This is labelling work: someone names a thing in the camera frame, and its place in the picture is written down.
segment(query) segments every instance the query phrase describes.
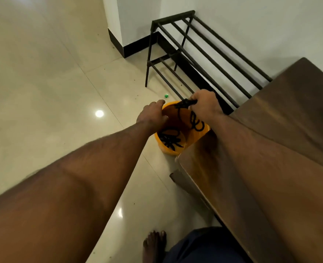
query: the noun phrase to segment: wooden table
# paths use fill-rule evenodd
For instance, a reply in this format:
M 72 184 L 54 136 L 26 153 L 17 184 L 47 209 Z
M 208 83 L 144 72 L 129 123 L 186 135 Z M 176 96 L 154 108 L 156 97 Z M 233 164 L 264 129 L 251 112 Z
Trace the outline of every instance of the wooden table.
M 306 58 L 230 116 L 323 166 L 323 72 Z M 252 261 L 295 262 L 212 131 L 177 162 L 173 181 L 208 203 Z

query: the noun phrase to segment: black rope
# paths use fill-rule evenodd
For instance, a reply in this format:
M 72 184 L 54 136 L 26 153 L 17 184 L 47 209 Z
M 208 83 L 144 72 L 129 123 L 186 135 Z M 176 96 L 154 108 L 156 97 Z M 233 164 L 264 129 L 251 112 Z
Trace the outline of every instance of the black rope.
M 164 132 L 167 130 L 175 130 L 175 131 L 177 131 L 177 134 L 176 135 L 165 134 Z M 183 146 L 178 144 L 181 141 L 181 139 L 178 138 L 180 133 L 181 133 L 180 130 L 177 129 L 176 127 L 167 127 L 165 129 L 163 129 L 160 133 L 158 133 L 158 137 L 160 138 L 160 141 L 162 141 L 167 148 L 175 151 L 174 145 L 176 145 L 180 148 L 183 148 Z
M 180 110 L 182 108 L 188 109 L 189 106 L 194 105 L 196 103 L 197 103 L 197 100 L 183 99 L 182 101 L 174 104 L 175 108 L 177 109 L 177 117 L 180 119 L 180 121 L 182 121 L 181 116 L 180 116 Z M 191 129 L 194 129 L 197 132 L 202 132 L 205 128 L 205 124 L 204 124 L 204 122 L 201 122 L 200 120 L 196 121 L 196 118 L 197 118 L 196 114 L 193 111 L 191 111 L 191 116 L 190 116 Z M 196 128 L 196 126 L 199 123 L 202 123 L 201 129 Z
M 180 121 L 182 121 L 181 115 L 180 115 L 180 110 L 181 109 L 188 109 L 188 107 L 190 105 L 194 105 L 196 103 L 197 103 L 197 100 L 183 99 L 182 101 L 174 104 L 173 106 L 175 107 L 175 109 L 177 109 L 177 117 L 178 117 L 178 119 Z M 197 132 L 201 132 L 201 131 L 204 130 L 205 124 L 201 120 L 196 121 L 196 119 L 197 119 L 196 114 L 193 111 L 191 111 L 191 115 L 190 115 L 191 129 L 194 129 Z M 202 127 L 200 129 L 198 129 L 196 127 L 199 123 L 202 123 Z M 164 132 L 166 132 L 167 130 L 175 130 L 175 131 L 177 131 L 177 135 L 165 134 Z M 159 137 L 160 141 L 162 141 L 167 148 L 171 148 L 173 151 L 175 151 L 174 145 L 176 145 L 176 146 L 178 146 L 180 148 L 183 148 L 183 146 L 178 144 L 181 141 L 181 139 L 178 138 L 180 133 L 181 133 L 180 130 L 177 129 L 176 127 L 167 127 L 167 128 L 164 128 L 163 130 L 161 130 L 158 133 L 158 137 Z

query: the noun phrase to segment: orange bucket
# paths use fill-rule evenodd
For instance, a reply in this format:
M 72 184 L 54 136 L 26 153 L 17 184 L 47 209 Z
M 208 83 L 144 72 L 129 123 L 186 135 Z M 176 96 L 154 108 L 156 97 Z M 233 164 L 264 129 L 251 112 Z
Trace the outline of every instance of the orange bucket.
M 154 134 L 155 139 L 158 142 L 158 146 L 160 150 L 172 156 L 178 156 L 185 148 L 192 145 L 198 139 L 203 137 L 209 130 L 210 126 L 204 124 L 204 129 L 202 131 L 196 131 L 192 128 L 191 124 L 191 111 L 188 109 L 180 109 L 180 117 L 178 116 L 178 109 L 174 107 L 174 104 L 178 103 L 179 101 L 173 101 L 164 104 L 162 114 L 167 115 L 169 117 L 167 123 L 164 126 L 164 131 L 160 131 L 159 133 L 174 135 L 179 139 L 177 142 L 178 145 L 174 145 L 173 147 L 175 150 L 168 148 L 165 145 L 165 142 L 161 141 L 159 138 L 158 133 Z

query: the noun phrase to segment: black baseboard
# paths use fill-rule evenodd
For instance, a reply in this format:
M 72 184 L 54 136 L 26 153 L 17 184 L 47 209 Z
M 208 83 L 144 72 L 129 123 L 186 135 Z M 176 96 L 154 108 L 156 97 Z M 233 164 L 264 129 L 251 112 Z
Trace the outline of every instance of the black baseboard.
M 150 35 L 144 38 L 141 38 L 138 41 L 130 43 L 126 46 L 122 46 L 109 29 L 108 29 L 108 32 L 109 32 L 110 41 L 115 45 L 115 47 L 118 49 L 118 51 L 124 58 L 129 57 L 137 52 L 140 52 L 143 49 L 148 48 L 149 46 Z M 159 32 L 154 32 L 152 34 L 152 44 L 157 43 L 158 35 L 159 35 Z
M 158 45 L 168 54 L 174 54 L 178 50 L 176 50 L 165 37 L 159 33 L 158 35 Z M 214 91 L 210 84 L 190 65 L 190 63 L 186 60 L 186 57 L 182 54 L 176 54 L 172 57 L 173 61 L 181 68 L 181 70 L 193 81 L 194 84 L 197 85 L 200 89 L 206 89 L 209 91 Z M 224 112 L 224 114 L 229 115 L 234 110 L 230 105 L 219 94 L 216 94 L 216 98 Z
M 121 53 L 121 55 L 126 58 L 129 57 L 139 51 L 142 51 L 149 46 L 149 38 L 150 36 L 144 37 L 135 41 L 129 45 L 122 46 L 120 42 L 114 37 L 113 33 L 108 30 L 110 40 Z M 168 54 L 174 54 L 178 50 L 176 50 L 165 37 L 159 32 L 154 32 L 152 34 L 152 44 L 158 43 L 159 46 Z M 181 68 L 182 71 L 193 81 L 194 84 L 197 85 L 200 89 L 207 89 L 209 91 L 214 91 L 210 84 L 190 65 L 190 63 L 186 60 L 186 57 L 182 54 L 176 54 L 172 57 L 173 61 Z M 223 100 L 218 94 L 216 94 L 218 102 L 224 111 L 225 114 L 229 115 L 234 110 L 226 101 Z
M 124 57 L 124 47 L 120 44 L 120 42 L 115 38 L 114 34 L 108 29 L 109 38 L 112 44 L 114 44 L 115 48 L 120 52 L 120 54 Z

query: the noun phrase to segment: wall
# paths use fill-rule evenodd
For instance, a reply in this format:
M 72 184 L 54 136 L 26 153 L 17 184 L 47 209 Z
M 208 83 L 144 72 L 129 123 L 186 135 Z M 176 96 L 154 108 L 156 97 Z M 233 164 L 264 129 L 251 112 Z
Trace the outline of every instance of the wall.
M 159 17 L 188 10 L 195 10 L 200 19 L 269 76 L 275 77 L 301 57 L 307 57 L 323 70 L 323 0 L 161 0 Z M 186 29 L 183 22 L 178 25 Z M 182 37 L 173 26 L 166 28 L 181 42 Z M 202 32 L 219 47 L 224 47 L 206 30 Z M 190 36 L 210 55 L 216 55 L 192 31 Z M 239 104 L 247 100 L 189 42 L 186 42 L 185 48 L 203 67 L 206 66 L 209 74 Z M 226 66 L 226 70 L 249 92 L 256 92 L 241 74 L 226 65 L 222 57 L 215 57 L 215 60 L 221 66 Z M 258 77 L 262 85 L 266 84 L 255 71 L 245 64 L 244 67 Z
M 159 18 L 160 3 L 161 0 L 118 0 L 123 46 L 150 35 L 152 20 Z
M 118 1 L 117 0 L 103 0 L 105 16 L 107 18 L 108 28 L 113 33 L 115 38 L 123 43 L 121 35 Z
M 150 35 L 161 0 L 103 0 L 109 30 L 122 46 Z

